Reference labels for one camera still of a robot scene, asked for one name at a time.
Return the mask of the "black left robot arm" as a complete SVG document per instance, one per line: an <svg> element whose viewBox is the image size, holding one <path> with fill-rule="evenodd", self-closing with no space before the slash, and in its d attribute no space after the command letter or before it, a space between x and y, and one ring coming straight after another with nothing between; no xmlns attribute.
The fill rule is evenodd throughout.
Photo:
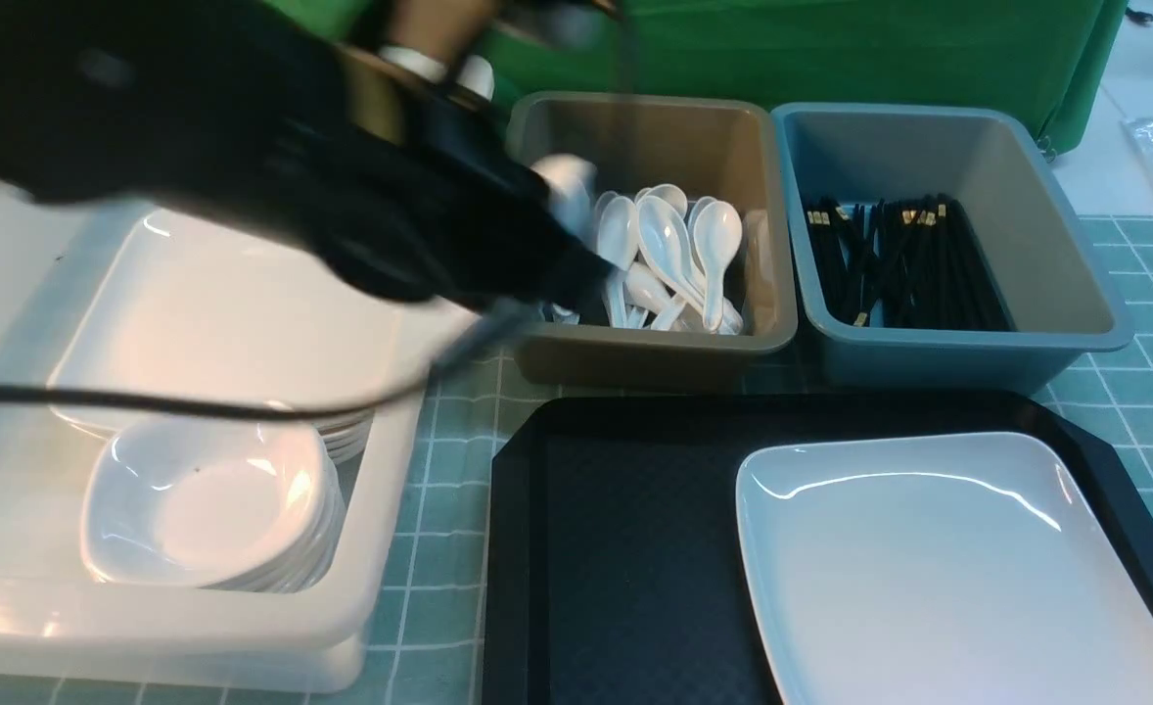
<svg viewBox="0 0 1153 705"><path fill-rule="evenodd" d="M374 1L348 43L263 1L0 1L0 182L135 197L399 303L585 303L612 267L455 73L511 1Z"/></svg>

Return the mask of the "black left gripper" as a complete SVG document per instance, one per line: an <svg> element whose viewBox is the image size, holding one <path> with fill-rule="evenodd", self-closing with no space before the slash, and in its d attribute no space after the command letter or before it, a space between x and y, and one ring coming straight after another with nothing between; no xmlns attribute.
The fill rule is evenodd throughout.
<svg viewBox="0 0 1153 705"><path fill-rule="evenodd" d="M332 272L375 298L474 312L600 294L612 264L555 217L548 180L506 153L487 117L434 90L398 103L400 137L347 143L322 227Z"/></svg>

